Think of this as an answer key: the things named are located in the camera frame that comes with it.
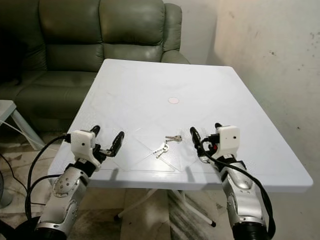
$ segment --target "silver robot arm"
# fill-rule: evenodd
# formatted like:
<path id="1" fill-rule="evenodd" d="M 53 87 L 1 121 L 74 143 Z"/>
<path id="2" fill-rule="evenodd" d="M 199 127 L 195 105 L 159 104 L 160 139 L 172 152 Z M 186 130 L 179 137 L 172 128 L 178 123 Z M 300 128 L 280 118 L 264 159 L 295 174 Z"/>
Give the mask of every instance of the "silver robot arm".
<path id="1" fill-rule="evenodd" d="M 77 218 L 79 204 L 83 199 L 90 177 L 99 171 L 106 157 L 114 157 L 124 138 L 120 132 L 109 150 L 96 144 L 99 132 L 96 126 L 91 131 L 76 130 L 70 133 L 69 143 L 75 164 L 69 164 L 64 173 L 52 185 L 51 196 L 34 230 L 35 239 L 65 240 Z"/>
<path id="2" fill-rule="evenodd" d="M 215 131 L 215 134 L 201 141 L 197 130 L 194 127 L 190 129 L 198 156 L 209 156 L 213 160 L 224 163 L 210 161 L 220 175 L 222 188 L 227 198 L 227 212 L 234 239 L 271 239 L 272 236 L 270 237 L 267 233 L 262 206 L 256 194 L 256 184 L 246 175 L 230 167 L 235 166 L 247 172 L 244 162 L 236 160 L 240 145 L 239 128 L 216 123 Z M 208 150 L 204 149 L 205 142 L 208 143 Z"/>

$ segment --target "sofa backrest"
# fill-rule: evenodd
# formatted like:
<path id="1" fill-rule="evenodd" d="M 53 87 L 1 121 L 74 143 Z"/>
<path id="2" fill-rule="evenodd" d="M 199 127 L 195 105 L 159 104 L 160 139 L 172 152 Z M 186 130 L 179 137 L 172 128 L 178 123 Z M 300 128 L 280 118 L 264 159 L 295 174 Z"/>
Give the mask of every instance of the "sofa backrest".
<path id="1" fill-rule="evenodd" d="M 0 0 L 0 28 L 28 45 L 25 70 L 97 72 L 105 58 L 160 62 L 182 12 L 162 0 Z"/>

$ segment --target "white wall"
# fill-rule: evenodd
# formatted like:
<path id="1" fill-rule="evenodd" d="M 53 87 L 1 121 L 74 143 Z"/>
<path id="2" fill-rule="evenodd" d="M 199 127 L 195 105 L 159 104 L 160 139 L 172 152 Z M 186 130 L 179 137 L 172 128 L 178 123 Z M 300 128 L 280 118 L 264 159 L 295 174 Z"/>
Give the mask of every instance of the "white wall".
<path id="1" fill-rule="evenodd" d="M 223 0 L 207 60 L 234 67 L 313 178 L 274 198 L 275 239 L 320 238 L 319 12 L 319 0 Z"/>
<path id="2" fill-rule="evenodd" d="M 216 31 L 219 0 L 164 0 L 182 9 L 180 52 L 191 64 L 206 64 Z"/>

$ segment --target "table top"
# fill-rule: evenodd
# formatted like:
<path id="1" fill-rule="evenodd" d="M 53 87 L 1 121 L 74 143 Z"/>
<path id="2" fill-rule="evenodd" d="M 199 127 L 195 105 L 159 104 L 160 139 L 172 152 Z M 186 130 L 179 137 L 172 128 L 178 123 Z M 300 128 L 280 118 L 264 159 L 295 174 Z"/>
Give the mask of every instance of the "table top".
<path id="1" fill-rule="evenodd" d="M 202 137 L 214 124 L 240 128 L 237 159 L 270 192 L 304 192 L 313 180 L 232 67 L 106 59 L 69 131 L 100 125 L 97 142 L 109 148 L 125 132 L 116 157 L 107 158 L 90 186 L 207 190 L 221 188 L 216 170 L 197 157 L 190 127 Z M 168 152 L 153 151 L 165 136 Z M 63 143 L 49 169 L 74 161 Z"/>

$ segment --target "sofa armrest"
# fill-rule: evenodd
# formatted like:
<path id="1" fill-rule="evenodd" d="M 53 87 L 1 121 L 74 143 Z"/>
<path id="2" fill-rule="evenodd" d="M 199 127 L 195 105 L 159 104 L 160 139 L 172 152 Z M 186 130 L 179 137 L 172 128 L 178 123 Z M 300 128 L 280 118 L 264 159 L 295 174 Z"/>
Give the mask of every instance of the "sofa armrest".
<path id="1" fill-rule="evenodd" d="M 190 62 L 177 50 L 164 52 L 162 54 L 161 63 L 190 64 Z"/>

